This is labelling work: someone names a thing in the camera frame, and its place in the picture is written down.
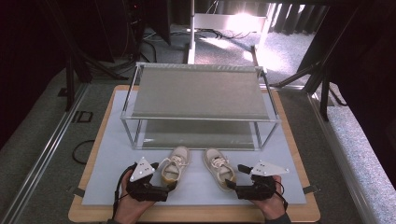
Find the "tripod leg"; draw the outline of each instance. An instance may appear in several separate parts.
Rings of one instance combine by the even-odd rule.
[[[303,91],[314,93],[324,78],[323,71],[323,64],[321,64],[314,74],[311,74],[311,77],[306,81]]]
[[[314,70],[317,69],[319,64],[320,63],[311,64],[309,67],[306,67],[305,69],[301,70],[300,72],[294,74],[291,77],[284,79],[283,81],[280,81],[280,82],[274,83],[274,84],[270,84],[270,87],[282,88],[282,87],[290,84],[291,82],[299,79],[300,77],[303,77],[303,76],[313,72]]]
[[[73,58],[73,67],[79,79],[82,82],[90,82],[92,80],[91,72],[79,54],[76,40],[67,25],[58,2],[50,0],[36,0],[36,3],[47,19],[47,22],[49,23],[54,35],[57,37],[60,46],[66,53],[66,57],[70,56]]]
[[[329,121],[327,117],[327,103],[329,103],[330,75],[326,72],[322,81],[322,93],[320,97],[320,115],[325,121]]]

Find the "black curtain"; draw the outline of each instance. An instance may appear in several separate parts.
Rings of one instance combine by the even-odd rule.
[[[330,57],[327,70],[396,184],[396,2],[361,2]],[[320,59],[353,8],[332,7],[300,69]]]
[[[300,6],[299,4],[276,4],[276,11],[279,13],[270,32],[284,33],[285,35],[302,32],[312,35],[317,32],[329,7],[305,5],[304,9],[300,11]]]
[[[64,68],[65,57],[35,1],[3,2],[0,30],[1,148]]]

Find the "cable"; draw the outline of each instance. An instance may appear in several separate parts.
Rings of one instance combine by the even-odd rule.
[[[154,45],[152,45],[151,43],[149,43],[146,40],[143,40],[143,43],[148,44],[149,46],[151,46],[152,50],[154,51],[154,62],[158,62],[157,61],[157,50],[155,49]]]
[[[116,191],[114,191],[114,203],[113,203],[113,217],[112,217],[112,219],[114,219],[114,216],[116,215],[117,209],[119,208],[120,199],[122,199],[123,197],[129,195],[129,192],[128,192],[127,194],[122,195],[120,197],[120,186],[122,184],[122,179],[124,178],[126,173],[128,173],[128,171],[130,171],[130,170],[133,170],[133,166],[129,166],[128,168],[126,168],[124,170],[124,172],[122,172],[122,175],[120,176],[119,182],[117,183]]]
[[[81,147],[82,145],[84,145],[84,144],[86,144],[86,143],[94,142],[94,141],[95,141],[95,140],[87,140],[87,141],[83,141],[82,143],[78,144],[78,145],[73,149],[73,153],[72,153],[72,158],[73,158],[73,160],[76,161],[76,162],[78,162],[79,164],[83,164],[83,165],[87,164],[86,161],[80,161],[79,159],[77,159],[77,157],[76,157],[76,152],[77,152],[77,149],[78,149],[79,147]]]
[[[109,70],[113,71],[115,74],[117,75],[121,75],[131,69],[134,68],[134,63],[135,63],[135,59],[134,59],[134,55],[131,54],[128,56],[128,61],[125,63],[121,63],[115,66],[110,66],[108,67]],[[96,67],[88,64],[88,67],[91,69],[91,71],[95,74],[103,74],[103,71],[100,69],[97,69]]]
[[[343,102],[341,101],[341,99],[337,96],[337,94],[335,94],[335,92],[334,92],[334,90],[332,89],[331,86],[329,86],[329,91],[330,91],[330,93],[332,94],[332,96],[334,97],[335,101],[336,101],[339,105],[347,106],[347,104],[346,104],[346,103],[343,103]]]
[[[172,35],[190,35],[190,32],[187,32],[187,31],[174,31],[174,32],[170,33],[170,36],[172,36]],[[143,37],[143,39],[147,40],[147,41],[150,41],[150,42],[161,42],[161,41],[163,41],[163,39],[151,39],[151,37],[154,37],[154,36],[158,36],[158,34],[157,33],[145,34],[145,37]]]
[[[213,30],[213,29],[199,29],[199,31],[212,33],[212,34],[216,35],[215,38],[218,38],[218,39],[222,39],[222,38],[225,38],[225,39],[242,39],[242,38],[245,38],[248,35],[250,35],[250,32],[248,32],[247,35],[243,35],[243,36],[240,36],[242,33],[239,33],[237,35],[227,36],[224,33],[220,32],[220,31],[217,31],[217,30]]]
[[[275,190],[275,194],[278,196],[278,197],[280,197],[280,199],[282,199],[282,201],[283,201],[283,207],[285,208],[285,211],[286,210],[288,210],[288,206],[289,206],[289,203],[286,201],[286,199],[282,196],[284,193],[285,193],[285,188],[283,187],[283,185],[280,183],[280,182],[277,182],[277,181],[275,181],[277,184],[279,184],[280,185],[280,187],[282,188],[282,192],[281,193],[279,193],[279,192],[277,192],[276,190]]]

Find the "white sneaker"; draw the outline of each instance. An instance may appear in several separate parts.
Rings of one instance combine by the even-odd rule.
[[[161,181],[164,187],[179,181],[183,170],[190,163],[190,150],[186,147],[176,147],[167,161],[162,171]]]
[[[229,179],[233,182],[236,181],[233,167],[231,167],[229,161],[215,148],[208,148],[204,151],[204,163],[206,168],[215,177],[216,183],[220,189],[224,191],[230,191],[225,183],[225,179]]]

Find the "wooden board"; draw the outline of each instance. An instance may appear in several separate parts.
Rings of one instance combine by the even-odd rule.
[[[88,159],[78,187],[87,188],[93,166],[96,161],[99,146],[105,133],[107,120],[116,91],[128,91],[129,86],[117,86],[111,96],[102,124],[99,128],[96,140],[92,147],[91,156]],[[300,154],[295,144],[291,129],[286,118],[285,111],[276,91],[272,91],[276,109],[282,119],[282,128],[286,136],[290,153],[297,169],[301,184],[309,186],[309,180],[305,172]],[[320,212],[313,193],[306,194],[306,204],[290,204],[288,214],[292,222],[316,222],[320,219]],[[74,222],[106,221],[112,216],[113,208],[99,205],[82,205],[82,198],[75,196],[69,210],[69,218]],[[264,222],[262,212],[255,205],[216,205],[216,206],[152,206],[139,219],[142,222]]]

